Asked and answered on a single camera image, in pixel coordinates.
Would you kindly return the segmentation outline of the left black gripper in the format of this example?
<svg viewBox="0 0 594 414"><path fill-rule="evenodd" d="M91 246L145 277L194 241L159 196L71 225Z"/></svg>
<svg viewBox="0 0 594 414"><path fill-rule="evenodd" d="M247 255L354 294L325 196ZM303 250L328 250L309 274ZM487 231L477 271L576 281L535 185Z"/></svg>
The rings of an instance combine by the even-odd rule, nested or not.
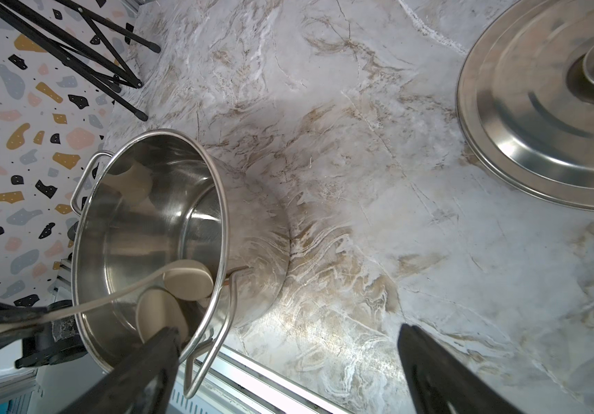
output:
<svg viewBox="0 0 594 414"><path fill-rule="evenodd" d="M0 349L22 340L22 357L15 361L15 368L53 366L77 360L87 354L74 316L44 324L35 321L47 314L46 307L15 307L0 305L0 324L23 324L0 331Z"/></svg>

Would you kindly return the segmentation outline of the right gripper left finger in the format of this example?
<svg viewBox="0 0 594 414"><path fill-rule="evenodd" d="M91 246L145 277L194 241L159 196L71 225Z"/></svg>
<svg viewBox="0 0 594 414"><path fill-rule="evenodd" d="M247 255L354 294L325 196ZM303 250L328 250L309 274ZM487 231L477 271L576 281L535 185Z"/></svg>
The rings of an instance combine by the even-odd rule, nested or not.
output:
<svg viewBox="0 0 594 414"><path fill-rule="evenodd" d="M164 328L64 413L164 413L179 368L179 332Z"/></svg>

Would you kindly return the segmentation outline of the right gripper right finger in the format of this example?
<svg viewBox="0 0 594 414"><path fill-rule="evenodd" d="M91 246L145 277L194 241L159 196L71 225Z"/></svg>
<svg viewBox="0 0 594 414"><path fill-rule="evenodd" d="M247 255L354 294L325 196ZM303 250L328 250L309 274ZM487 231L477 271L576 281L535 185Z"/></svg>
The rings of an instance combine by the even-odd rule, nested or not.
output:
<svg viewBox="0 0 594 414"><path fill-rule="evenodd" d="M397 348L417 413L521 413L418 326L402 324Z"/></svg>

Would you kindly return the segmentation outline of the cream plastic ladle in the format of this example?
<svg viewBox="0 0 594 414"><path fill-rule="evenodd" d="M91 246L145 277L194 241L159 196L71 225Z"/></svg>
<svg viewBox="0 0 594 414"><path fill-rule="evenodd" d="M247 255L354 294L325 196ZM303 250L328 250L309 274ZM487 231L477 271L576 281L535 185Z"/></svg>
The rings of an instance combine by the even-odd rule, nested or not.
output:
<svg viewBox="0 0 594 414"><path fill-rule="evenodd" d="M62 310L54 310L48 312L45 316L40 317L35 321L35 324L41 325L59 320L65 317L89 312L98 309L101 306L112 303L113 301L130 294L141 287L150 285L156 279L162 279L163 286L174 297L186 300L197 301L206 298L213 292L214 280L213 277L202 263L196 260L176 260L164 267L160 267L149 276L137 281L136 283L127 286L126 288L109 294L104 298L98 298L93 301L65 308ZM11 329L12 327L30 326L31 322L23 324L0 324L0 331Z"/></svg>

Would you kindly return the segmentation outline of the stainless steel pot lid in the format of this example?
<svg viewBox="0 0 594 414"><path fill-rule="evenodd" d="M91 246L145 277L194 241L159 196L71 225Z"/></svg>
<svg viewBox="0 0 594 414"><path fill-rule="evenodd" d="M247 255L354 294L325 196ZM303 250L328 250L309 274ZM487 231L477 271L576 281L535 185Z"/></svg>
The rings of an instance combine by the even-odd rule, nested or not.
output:
<svg viewBox="0 0 594 414"><path fill-rule="evenodd" d="M466 141L535 198L594 210L594 1L519 1L480 36L457 85Z"/></svg>

